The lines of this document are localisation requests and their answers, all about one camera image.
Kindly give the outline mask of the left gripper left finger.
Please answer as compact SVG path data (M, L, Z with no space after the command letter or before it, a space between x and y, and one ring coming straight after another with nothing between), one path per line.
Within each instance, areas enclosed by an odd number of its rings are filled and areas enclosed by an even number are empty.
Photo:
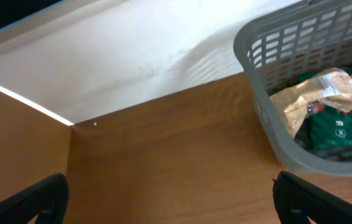
M0 223L62 224L68 201L66 176L53 174L0 202Z

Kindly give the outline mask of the beige paper pouch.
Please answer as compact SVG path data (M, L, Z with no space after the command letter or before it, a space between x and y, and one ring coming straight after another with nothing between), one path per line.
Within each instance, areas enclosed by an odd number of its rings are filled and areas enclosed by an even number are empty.
M352 74L329 68L273 94L270 100L287 133L295 137L303 122L312 115L310 106L329 106L344 113L352 111Z

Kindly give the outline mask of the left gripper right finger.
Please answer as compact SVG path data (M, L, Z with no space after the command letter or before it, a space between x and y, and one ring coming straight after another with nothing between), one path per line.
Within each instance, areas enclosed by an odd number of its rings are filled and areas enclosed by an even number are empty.
M288 171L279 172L272 187L281 224L352 224L352 204Z

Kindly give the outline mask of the green coffee sachet bag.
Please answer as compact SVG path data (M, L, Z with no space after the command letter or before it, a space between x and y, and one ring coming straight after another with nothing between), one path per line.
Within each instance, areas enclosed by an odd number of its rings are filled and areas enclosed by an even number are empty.
M344 69L352 77L352 67ZM324 106L319 113L309 116L305 121L301 138L308 151L319 151L334 147L352 146L352 110L348 113Z

